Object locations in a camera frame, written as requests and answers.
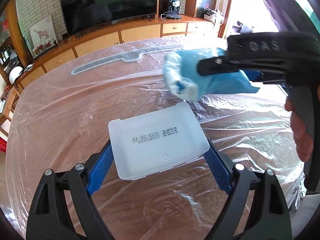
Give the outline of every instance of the black flat screen tv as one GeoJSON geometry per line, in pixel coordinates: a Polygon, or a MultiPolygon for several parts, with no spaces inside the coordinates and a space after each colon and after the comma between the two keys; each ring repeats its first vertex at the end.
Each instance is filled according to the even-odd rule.
{"type": "Polygon", "coordinates": [[[155,15],[157,0],[60,0],[69,35],[130,17],[155,15]]]}

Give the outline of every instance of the black handle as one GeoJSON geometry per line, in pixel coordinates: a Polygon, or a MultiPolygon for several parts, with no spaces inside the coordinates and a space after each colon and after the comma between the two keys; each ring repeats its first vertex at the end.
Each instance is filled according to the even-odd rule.
{"type": "Polygon", "coordinates": [[[313,152],[309,161],[304,164],[306,175],[304,185],[310,192],[320,193],[320,102],[318,87],[320,82],[308,87],[293,87],[289,89],[289,99],[296,113],[306,126],[306,133],[314,142],[313,152]]]}

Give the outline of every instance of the human hand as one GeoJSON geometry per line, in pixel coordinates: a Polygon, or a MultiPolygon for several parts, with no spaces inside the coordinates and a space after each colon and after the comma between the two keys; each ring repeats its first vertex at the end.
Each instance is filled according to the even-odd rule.
{"type": "MultiPolygon", "coordinates": [[[[318,99],[320,100],[320,86],[318,87],[318,99]]],[[[294,106],[289,98],[287,98],[284,109],[292,111],[290,118],[290,126],[293,131],[293,139],[297,145],[297,153],[303,162],[307,162],[310,159],[310,155],[313,151],[313,140],[306,133],[306,126],[302,119],[294,110],[294,106]]]]}

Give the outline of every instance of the canvas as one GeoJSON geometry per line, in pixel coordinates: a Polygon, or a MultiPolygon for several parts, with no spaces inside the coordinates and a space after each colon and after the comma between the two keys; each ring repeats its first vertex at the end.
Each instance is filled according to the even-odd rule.
{"type": "Polygon", "coordinates": [[[43,18],[30,28],[30,34],[34,47],[40,45],[48,39],[57,40],[54,32],[51,15],[43,18]]]}

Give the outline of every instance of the wooden tv cabinet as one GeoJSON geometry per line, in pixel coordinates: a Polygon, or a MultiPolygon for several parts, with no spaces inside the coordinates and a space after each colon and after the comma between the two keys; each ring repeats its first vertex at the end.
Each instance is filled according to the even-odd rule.
{"type": "Polygon", "coordinates": [[[181,15],[181,20],[128,19],[115,24],[92,28],[68,39],[59,41],[58,47],[39,57],[32,69],[23,73],[16,81],[18,92],[37,78],[58,66],[91,52],[116,44],[170,36],[208,36],[218,37],[221,24],[214,25],[205,19],[181,15]]]}

